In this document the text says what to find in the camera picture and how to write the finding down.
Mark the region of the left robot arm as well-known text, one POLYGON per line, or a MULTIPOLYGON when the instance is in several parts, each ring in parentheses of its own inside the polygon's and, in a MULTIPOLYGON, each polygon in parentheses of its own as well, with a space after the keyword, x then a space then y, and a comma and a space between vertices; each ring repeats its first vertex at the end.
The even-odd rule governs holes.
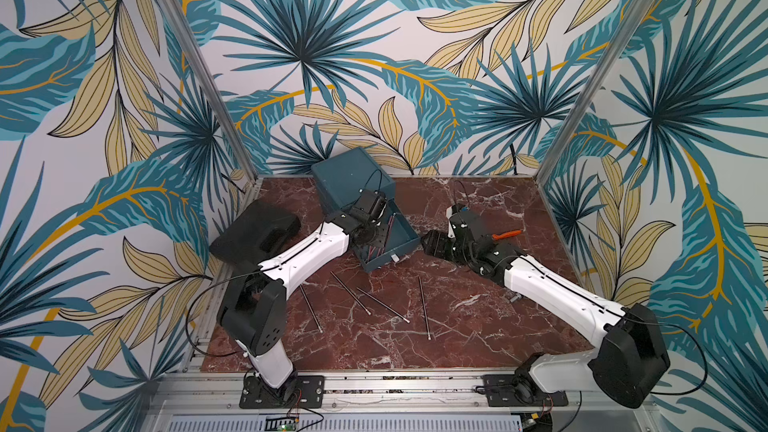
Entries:
POLYGON ((325 216, 318 228, 286 251, 300 228, 295 214, 256 200, 213 242, 213 256, 233 267, 217 323, 246 354, 264 387, 288 399, 297 372, 282 343, 287 300, 320 268, 352 246, 379 245, 388 201, 362 189, 351 205, 325 216))

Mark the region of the red pencil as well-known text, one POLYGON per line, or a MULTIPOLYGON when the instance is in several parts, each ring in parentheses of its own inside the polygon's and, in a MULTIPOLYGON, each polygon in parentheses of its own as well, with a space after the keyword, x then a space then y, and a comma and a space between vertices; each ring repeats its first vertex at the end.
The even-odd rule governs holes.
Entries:
POLYGON ((388 221, 387 221, 387 228, 386 228, 386 234, 385 234, 385 236, 384 236, 384 242, 383 242, 383 244, 384 244, 384 245, 383 245, 383 248, 384 248, 384 249, 387 249, 387 248, 389 247, 389 241, 390 241, 390 238, 391 238, 391 234, 392 234, 392 230, 393 230, 393 226, 394 226, 394 223, 395 223, 395 219, 396 219, 396 217, 397 217, 397 213, 396 213, 396 212, 393 212, 393 213, 392 213, 392 214, 389 216, 389 218, 388 218, 388 221))
POLYGON ((384 245, 383 242, 384 242, 384 237, 382 239, 381 246, 378 248, 377 257, 381 256, 384 253, 384 251, 385 251, 385 249, 383 248, 383 245, 384 245))

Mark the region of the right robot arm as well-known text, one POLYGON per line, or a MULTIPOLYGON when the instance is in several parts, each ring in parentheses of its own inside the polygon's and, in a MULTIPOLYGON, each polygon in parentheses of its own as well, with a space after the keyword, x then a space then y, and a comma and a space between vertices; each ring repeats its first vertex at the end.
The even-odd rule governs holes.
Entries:
POLYGON ((515 372, 515 394, 602 392, 615 403, 639 408, 670 367, 653 311, 602 298, 551 271, 513 243, 491 234, 466 207, 447 211, 448 229, 421 238, 432 257, 466 266, 480 277, 528 298, 575 329, 591 349, 536 354, 515 372))

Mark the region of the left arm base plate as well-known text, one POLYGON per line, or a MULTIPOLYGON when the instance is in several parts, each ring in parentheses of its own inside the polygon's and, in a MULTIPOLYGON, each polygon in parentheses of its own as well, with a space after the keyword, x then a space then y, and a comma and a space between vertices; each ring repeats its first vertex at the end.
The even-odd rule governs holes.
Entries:
POLYGON ((290 377, 279 388, 270 387, 260 376, 243 380, 239 401, 241 409, 319 409, 325 392, 325 377, 320 375, 290 377))

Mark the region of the teal drawer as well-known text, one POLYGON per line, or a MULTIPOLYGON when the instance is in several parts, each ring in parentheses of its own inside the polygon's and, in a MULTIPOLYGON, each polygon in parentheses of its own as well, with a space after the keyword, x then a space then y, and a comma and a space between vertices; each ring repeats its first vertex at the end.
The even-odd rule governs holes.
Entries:
POLYGON ((408 254, 415 251, 420 245, 419 235, 413 229, 394 200, 390 200, 387 204, 387 210, 384 214, 386 223, 393 212, 397 213, 397 217, 393 226, 389 247, 385 249, 381 256, 377 257, 378 248, 375 247, 362 247, 356 249, 350 247, 353 254, 360 261, 363 270, 367 273, 389 263, 399 262, 408 254))

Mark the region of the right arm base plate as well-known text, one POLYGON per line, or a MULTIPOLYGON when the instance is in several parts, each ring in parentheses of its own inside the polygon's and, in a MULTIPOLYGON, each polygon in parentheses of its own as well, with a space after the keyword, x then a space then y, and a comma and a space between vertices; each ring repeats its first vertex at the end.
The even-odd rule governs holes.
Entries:
POLYGON ((531 379, 518 374, 489 374, 475 392, 483 395, 489 407, 563 407, 569 404, 564 392, 547 393, 531 379))

